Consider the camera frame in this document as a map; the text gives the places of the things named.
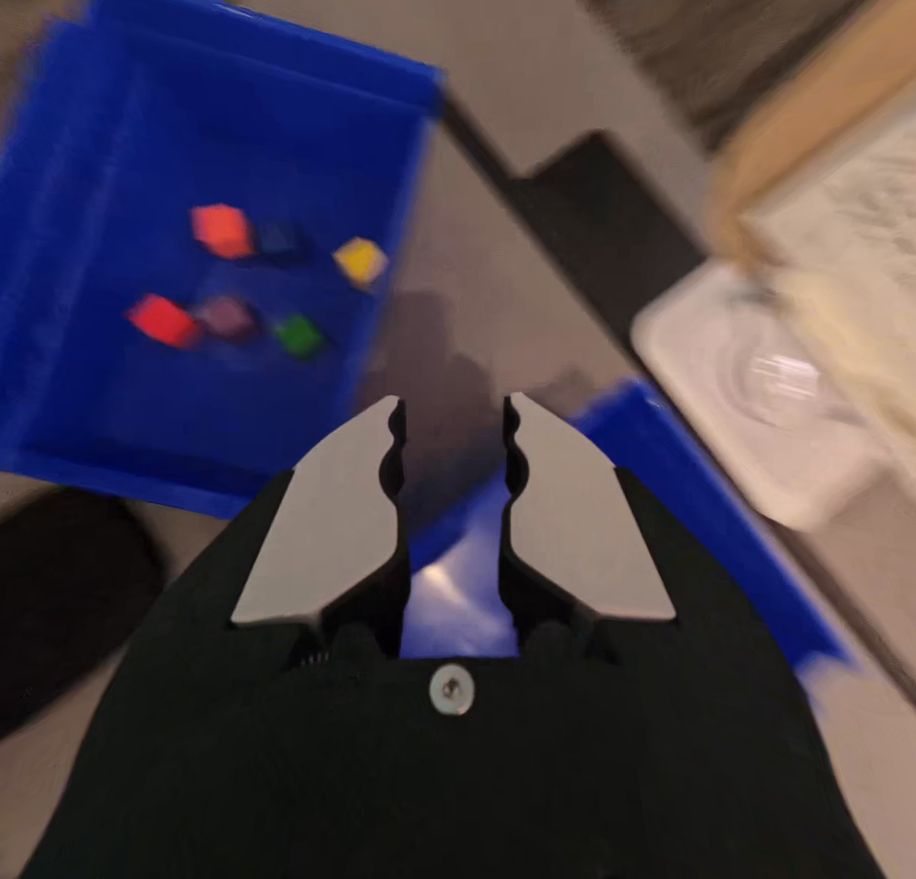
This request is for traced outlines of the purple wooden cube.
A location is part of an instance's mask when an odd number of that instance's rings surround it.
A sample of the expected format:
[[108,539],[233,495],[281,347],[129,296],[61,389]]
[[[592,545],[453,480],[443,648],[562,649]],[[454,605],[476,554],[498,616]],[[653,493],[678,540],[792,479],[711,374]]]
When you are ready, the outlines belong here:
[[194,318],[207,334],[222,341],[245,341],[259,331],[258,315],[251,305],[231,295],[203,301]]

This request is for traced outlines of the orange wooden cube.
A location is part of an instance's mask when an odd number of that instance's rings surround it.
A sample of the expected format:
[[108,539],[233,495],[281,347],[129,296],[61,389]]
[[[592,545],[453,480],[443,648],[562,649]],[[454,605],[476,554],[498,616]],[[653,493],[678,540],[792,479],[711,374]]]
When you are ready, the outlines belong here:
[[251,222],[242,209],[223,203],[189,210],[193,239],[208,253],[226,260],[246,259],[257,252]]

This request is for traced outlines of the green wooden cube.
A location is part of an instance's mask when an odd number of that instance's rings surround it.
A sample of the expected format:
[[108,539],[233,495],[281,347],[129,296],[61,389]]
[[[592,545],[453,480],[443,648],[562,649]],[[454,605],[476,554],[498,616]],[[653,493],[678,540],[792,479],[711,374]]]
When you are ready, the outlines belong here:
[[326,336],[308,317],[289,316],[273,327],[273,334],[284,353],[306,360],[315,356],[326,345]]

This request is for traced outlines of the blue wooden cube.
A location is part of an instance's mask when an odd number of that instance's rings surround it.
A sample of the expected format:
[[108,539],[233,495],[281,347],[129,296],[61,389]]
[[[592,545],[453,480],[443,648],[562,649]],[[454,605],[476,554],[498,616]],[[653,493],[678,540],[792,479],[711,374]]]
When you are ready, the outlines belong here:
[[293,221],[260,221],[255,226],[258,257],[277,266],[288,267],[304,258],[300,229]]

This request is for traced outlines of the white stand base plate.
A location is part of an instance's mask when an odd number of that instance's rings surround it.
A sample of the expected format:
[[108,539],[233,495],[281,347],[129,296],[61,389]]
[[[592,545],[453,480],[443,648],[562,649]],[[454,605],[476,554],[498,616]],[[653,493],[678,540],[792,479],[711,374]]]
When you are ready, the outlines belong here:
[[763,517],[817,530],[889,469],[773,295],[738,268],[704,262],[637,314],[631,340]]

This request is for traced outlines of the blue plastic bin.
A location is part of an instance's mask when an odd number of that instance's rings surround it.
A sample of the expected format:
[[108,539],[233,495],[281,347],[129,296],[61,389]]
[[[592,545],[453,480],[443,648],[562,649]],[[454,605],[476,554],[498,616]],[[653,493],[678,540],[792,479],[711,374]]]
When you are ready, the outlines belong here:
[[[796,676],[827,659],[859,661],[838,625],[802,588],[786,555],[650,383],[627,380],[574,421],[613,463],[633,473],[728,573],[770,630]],[[466,493],[409,538],[411,594],[400,656],[516,656],[498,599],[498,537],[509,499],[505,470]]]
[[[2,470],[218,518],[343,424],[441,111],[441,73],[214,0],[89,0],[40,49],[2,155]],[[304,258],[226,260],[189,210],[293,221]],[[370,290],[333,251],[388,257]],[[144,295],[220,295],[259,331],[175,349]],[[314,357],[273,327],[302,314]]]

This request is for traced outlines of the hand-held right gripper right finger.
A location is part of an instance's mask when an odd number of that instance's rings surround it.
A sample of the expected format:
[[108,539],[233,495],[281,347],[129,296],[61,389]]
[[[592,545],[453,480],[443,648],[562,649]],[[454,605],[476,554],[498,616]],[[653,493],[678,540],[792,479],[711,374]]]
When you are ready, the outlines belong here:
[[668,623],[677,611],[614,463],[523,393],[505,398],[510,493],[501,519],[499,597],[519,642],[542,624]]

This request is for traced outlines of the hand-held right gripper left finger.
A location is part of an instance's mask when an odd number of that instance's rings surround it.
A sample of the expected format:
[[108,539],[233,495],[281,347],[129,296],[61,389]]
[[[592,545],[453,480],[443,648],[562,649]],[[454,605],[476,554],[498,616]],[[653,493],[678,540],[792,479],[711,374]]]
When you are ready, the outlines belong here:
[[404,484],[406,404],[376,401],[294,467],[236,602],[240,628],[297,623],[330,641],[363,623],[399,644],[408,598],[408,547],[398,495]]

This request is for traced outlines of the yellow wooden cube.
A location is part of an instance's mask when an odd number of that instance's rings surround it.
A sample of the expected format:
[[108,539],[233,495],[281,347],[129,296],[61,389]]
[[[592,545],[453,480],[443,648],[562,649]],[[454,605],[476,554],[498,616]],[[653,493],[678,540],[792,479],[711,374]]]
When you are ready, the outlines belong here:
[[333,260],[347,281],[360,290],[370,290],[388,265],[388,257],[378,244],[359,236],[333,251]]

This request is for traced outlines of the red wooden cube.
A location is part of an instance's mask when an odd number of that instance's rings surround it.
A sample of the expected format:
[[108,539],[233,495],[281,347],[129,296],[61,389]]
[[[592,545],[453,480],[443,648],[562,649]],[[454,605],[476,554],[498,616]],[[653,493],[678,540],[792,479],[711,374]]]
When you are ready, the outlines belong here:
[[161,295],[144,295],[126,318],[144,336],[175,349],[190,348],[203,335],[201,325],[187,310]]

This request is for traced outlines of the wooden display board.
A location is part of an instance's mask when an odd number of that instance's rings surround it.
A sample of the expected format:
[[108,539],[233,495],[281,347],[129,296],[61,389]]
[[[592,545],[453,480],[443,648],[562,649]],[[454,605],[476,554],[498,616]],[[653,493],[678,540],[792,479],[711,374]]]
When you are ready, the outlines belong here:
[[710,255],[755,271],[767,252],[741,221],[842,134],[914,87],[915,0],[871,0],[764,100],[714,159]]

